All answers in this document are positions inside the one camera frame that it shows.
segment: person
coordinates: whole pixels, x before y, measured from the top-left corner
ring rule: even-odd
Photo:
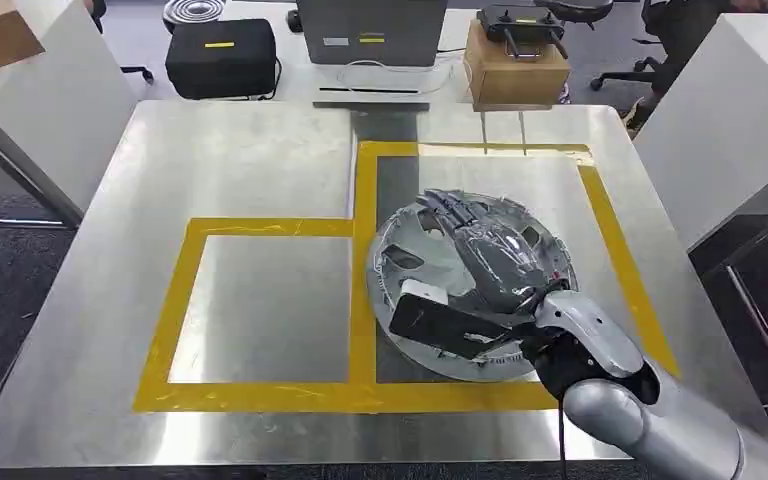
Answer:
[[[658,102],[678,78],[721,13],[768,13],[768,0],[669,0],[646,2],[646,32],[658,37],[667,53],[655,69],[652,92],[637,100],[624,116],[634,132],[649,118]]]

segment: black case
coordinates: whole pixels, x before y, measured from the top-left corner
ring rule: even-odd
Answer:
[[[275,89],[275,36],[262,18],[175,27],[166,73],[184,98],[265,95]]]

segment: metal table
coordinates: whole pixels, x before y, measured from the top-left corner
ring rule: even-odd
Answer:
[[[583,291],[768,437],[613,109],[365,108],[141,103],[0,398],[0,467],[557,459],[541,387],[452,383],[375,328],[364,241],[432,185],[526,204]]]

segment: white table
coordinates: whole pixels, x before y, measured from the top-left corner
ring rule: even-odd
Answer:
[[[45,52],[0,68],[0,149],[78,219],[137,99],[80,0],[17,0]]]
[[[768,15],[723,15],[634,141],[688,250],[768,214]]]
[[[304,35],[292,33],[287,27],[287,12],[291,3],[239,2],[225,4],[220,20],[265,18],[272,25],[278,58],[284,72],[275,94],[276,100],[321,102],[444,102],[472,103],[468,92],[467,72],[463,52],[437,56],[434,67],[394,67],[389,71],[374,65],[315,65],[310,62]],[[463,48],[469,22],[475,10],[449,9],[443,21],[440,50]],[[434,92],[425,94],[331,92],[320,88],[377,88]]]

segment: yellow tape outline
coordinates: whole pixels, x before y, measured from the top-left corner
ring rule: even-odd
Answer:
[[[674,375],[678,367],[646,295],[610,197],[586,145],[361,142],[354,218],[193,218],[187,226],[155,336],[134,399],[137,412],[498,412],[557,408],[538,382],[376,383],[376,320],[364,264],[375,236],[379,157],[563,153],[578,159],[584,185],[626,302],[647,354]],[[209,235],[352,238],[347,383],[169,383],[193,284]]]

